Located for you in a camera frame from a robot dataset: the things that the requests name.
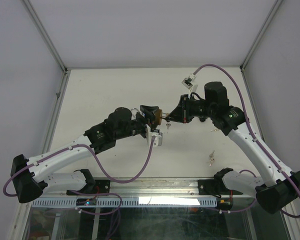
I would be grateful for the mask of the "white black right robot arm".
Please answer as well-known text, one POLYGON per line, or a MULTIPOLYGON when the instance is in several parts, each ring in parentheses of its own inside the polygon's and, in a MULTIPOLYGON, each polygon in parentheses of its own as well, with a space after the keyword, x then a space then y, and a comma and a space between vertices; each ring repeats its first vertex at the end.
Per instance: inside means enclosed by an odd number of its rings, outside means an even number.
POLYGON ((200 98, 195 92, 181 95, 166 121, 187 124, 195 117, 211 119, 213 125, 244 152, 260 174, 251 177, 226 167, 214 175, 215 191, 224 194, 234 190, 253 197, 269 214, 275 214, 298 198, 300 171, 292 171, 257 136, 244 112, 230 105, 223 84, 218 81, 206 83, 204 96, 200 98))

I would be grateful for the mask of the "silver key pair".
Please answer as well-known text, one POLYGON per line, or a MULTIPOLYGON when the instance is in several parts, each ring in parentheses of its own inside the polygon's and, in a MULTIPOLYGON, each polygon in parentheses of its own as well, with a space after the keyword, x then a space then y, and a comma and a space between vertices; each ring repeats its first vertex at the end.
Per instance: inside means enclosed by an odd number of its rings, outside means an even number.
POLYGON ((209 167, 211 167, 213 165, 213 163, 215 162, 215 156, 214 156, 215 150, 213 150, 208 157, 208 161, 207 164, 209 165, 209 167))

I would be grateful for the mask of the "small silver key bunch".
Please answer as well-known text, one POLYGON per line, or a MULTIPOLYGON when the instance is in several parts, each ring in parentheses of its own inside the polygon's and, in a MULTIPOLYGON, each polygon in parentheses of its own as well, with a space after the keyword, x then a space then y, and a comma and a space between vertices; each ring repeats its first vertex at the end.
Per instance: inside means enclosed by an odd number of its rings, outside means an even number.
POLYGON ((170 126, 171 126, 171 123, 170 123, 170 120, 169 120, 169 114, 168 113, 162 113, 161 119, 166 122, 165 125, 166 125, 167 129, 169 129, 170 126))

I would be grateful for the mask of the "large brass padlock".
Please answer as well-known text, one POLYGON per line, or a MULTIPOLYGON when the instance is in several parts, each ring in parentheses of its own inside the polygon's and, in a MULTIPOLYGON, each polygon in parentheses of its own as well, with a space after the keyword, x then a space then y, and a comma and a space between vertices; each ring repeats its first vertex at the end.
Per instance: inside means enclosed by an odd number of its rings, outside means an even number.
POLYGON ((159 126, 162 123, 162 110, 159 108, 158 110, 155 111, 154 116, 155 116, 155 120, 154 120, 154 124, 159 126))

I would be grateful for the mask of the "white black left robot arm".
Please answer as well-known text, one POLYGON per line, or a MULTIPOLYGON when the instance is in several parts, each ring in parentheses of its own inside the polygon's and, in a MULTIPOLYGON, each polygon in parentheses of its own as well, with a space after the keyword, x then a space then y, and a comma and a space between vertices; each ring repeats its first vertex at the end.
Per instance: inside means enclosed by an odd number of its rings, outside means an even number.
POLYGON ((29 158, 23 154, 14 157, 8 180, 13 183, 14 196, 24 204, 49 192, 92 193, 95 179, 88 169, 72 173, 58 171, 83 158, 96 157, 124 138, 140 135, 152 149, 161 137, 156 129, 161 124, 161 116, 162 110, 158 106, 141 105, 136 114, 126 107, 118 107, 102 123, 59 149, 29 158))

